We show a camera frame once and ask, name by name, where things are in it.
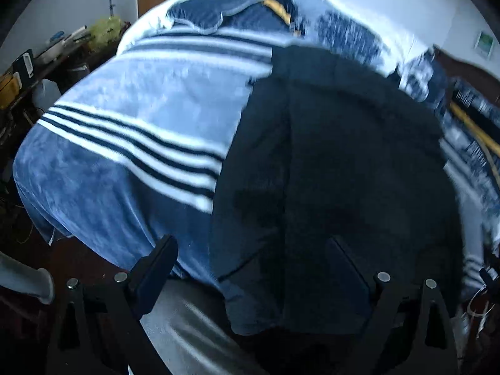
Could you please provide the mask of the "green white wall sign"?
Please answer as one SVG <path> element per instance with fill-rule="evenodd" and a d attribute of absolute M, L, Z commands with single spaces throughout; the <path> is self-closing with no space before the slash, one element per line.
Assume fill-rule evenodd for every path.
<path fill-rule="evenodd" d="M 480 31 L 474 45 L 475 51 L 486 59 L 489 59 L 493 55 L 493 50 L 497 45 L 497 39 L 493 35 Z"/>

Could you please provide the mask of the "blue white striped blanket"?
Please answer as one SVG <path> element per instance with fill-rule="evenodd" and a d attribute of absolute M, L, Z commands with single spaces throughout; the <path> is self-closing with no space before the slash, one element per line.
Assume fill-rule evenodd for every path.
<path fill-rule="evenodd" d="M 129 271 L 172 235 L 179 246 L 175 275 L 223 295 L 210 265 L 210 240 L 216 185 L 231 144 L 224 147 L 164 124 L 168 114 L 160 96 L 171 60 L 168 30 L 121 43 L 111 60 L 56 100 L 20 145 L 13 179 L 46 242 L 73 236 Z M 271 58 L 275 49 L 293 46 L 304 47 L 278 45 Z M 271 58 L 268 73 L 245 78 L 250 96 L 254 82 L 271 74 Z M 456 99 L 450 95 L 447 83 L 444 107 L 464 119 L 474 93 L 460 86 Z M 499 215 L 465 214 L 450 181 L 463 240 L 460 303 L 487 292 L 484 241 L 468 232 L 498 230 Z"/>

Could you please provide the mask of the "dark wooden headboard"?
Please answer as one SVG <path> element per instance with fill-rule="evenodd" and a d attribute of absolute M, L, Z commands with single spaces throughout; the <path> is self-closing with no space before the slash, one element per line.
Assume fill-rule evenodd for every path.
<path fill-rule="evenodd" d="M 499 107 L 499 77 L 472 63 L 464 62 L 434 45 L 435 59 L 449 77 L 460 78 L 480 92 L 491 104 Z"/>

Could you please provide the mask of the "grey trouser leg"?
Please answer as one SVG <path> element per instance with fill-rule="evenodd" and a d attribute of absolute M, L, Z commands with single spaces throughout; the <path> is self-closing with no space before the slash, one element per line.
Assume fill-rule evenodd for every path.
<path fill-rule="evenodd" d="M 141 324 L 173 374 L 263 374 L 231 337 L 225 303 L 214 289 L 169 279 Z"/>

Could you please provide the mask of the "yellow green bag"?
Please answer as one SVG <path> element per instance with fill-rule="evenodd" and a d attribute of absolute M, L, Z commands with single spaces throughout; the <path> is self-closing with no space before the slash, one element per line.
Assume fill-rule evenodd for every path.
<path fill-rule="evenodd" d="M 127 28 L 128 23 L 119 16 L 110 16 L 97 20 L 89 29 L 90 39 L 87 46 L 91 52 L 97 52 L 110 43 L 118 41 Z"/>

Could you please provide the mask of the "cluttered side table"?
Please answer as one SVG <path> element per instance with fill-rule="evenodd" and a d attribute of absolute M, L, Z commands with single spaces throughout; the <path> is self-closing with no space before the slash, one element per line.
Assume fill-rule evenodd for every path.
<path fill-rule="evenodd" d="M 12 161 L 35 122 L 53 103 L 103 63 L 110 60 L 119 41 L 91 52 L 90 27 L 82 26 L 33 57 L 27 50 L 1 75 L 1 220 L 12 222 L 20 201 L 13 195 Z"/>

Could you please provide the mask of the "black large garment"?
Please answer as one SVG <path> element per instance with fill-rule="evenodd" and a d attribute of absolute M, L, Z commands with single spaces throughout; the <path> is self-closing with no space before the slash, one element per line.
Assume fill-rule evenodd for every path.
<path fill-rule="evenodd" d="M 463 240 L 442 129 L 389 80 L 325 50 L 272 53 L 223 163 L 210 265 L 237 344 L 269 374 L 325 365 L 325 241 Z"/>

